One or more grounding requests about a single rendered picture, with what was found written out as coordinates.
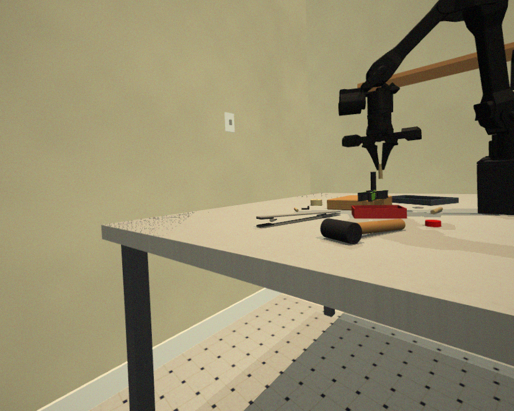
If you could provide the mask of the black-headed mallet with wooden handle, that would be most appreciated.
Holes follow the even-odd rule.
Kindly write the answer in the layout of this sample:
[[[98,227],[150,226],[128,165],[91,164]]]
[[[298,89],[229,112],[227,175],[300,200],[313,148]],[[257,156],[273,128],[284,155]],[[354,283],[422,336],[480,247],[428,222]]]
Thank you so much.
[[[362,234],[396,231],[404,228],[405,222],[402,219],[353,223],[327,218],[321,223],[321,234],[329,239],[357,244]]]

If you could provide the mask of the red shallow tray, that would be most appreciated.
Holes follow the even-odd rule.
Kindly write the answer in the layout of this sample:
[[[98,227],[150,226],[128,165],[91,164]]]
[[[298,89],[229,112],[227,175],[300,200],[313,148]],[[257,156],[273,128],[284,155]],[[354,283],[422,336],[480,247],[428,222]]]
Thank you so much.
[[[352,205],[352,216],[355,219],[407,219],[407,208],[400,205]]]

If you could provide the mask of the light wooden board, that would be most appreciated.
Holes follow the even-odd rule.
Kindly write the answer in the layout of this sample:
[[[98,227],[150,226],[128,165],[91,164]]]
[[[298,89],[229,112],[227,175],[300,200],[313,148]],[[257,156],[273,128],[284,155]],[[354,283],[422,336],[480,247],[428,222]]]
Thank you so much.
[[[358,195],[349,195],[327,200],[328,210],[352,210],[352,205],[392,205],[392,196],[374,201],[358,201]]]

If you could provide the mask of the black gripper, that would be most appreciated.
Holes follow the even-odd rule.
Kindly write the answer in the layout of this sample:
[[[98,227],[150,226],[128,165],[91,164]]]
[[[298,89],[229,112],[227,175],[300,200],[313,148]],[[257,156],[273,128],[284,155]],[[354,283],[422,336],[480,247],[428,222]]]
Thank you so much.
[[[376,170],[378,169],[378,146],[377,141],[385,141],[382,150],[382,170],[385,169],[389,154],[395,145],[398,145],[398,139],[406,139],[408,141],[422,139],[422,130],[415,126],[410,128],[402,128],[401,132],[392,133],[391,128],[391,109],[379,109],[368,112],[368,136],[349,135],[342,138],[342,146],[355,147],[361,145],[366,148],[374,162]],[[388,136],[385,136],[388,135]],[[379,136],[379,137],[375,137]],[[369,138],[374,137],[374,138]],[[396,141],[396,142],[392,142]],[[388,143],[387,143],[388,142]],[[348,146],[350,145],[350,146]],[[388,153],[389,152],[389,153]]]

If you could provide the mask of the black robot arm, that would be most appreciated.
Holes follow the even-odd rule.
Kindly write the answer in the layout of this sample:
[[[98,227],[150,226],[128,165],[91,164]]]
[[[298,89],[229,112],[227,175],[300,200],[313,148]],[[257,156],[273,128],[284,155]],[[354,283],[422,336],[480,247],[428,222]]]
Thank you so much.
[[[483,93],[481,102],[474,105],[475,121],[492,135],[492,160],[514,159],[514,92],[508,79],[502,31],[507,7],[508,0],[438,0],[397,46],[371,65],[361,88],[339,91],[339,116],[360,114],[366,107],[366,97],[368,112],[391,109],[391,94],[396,94],[400,87],[393,82],[387,87],[380,86],[439,22],[465,21],[475,38]],[[368,92],[373,87],[378,88]]]

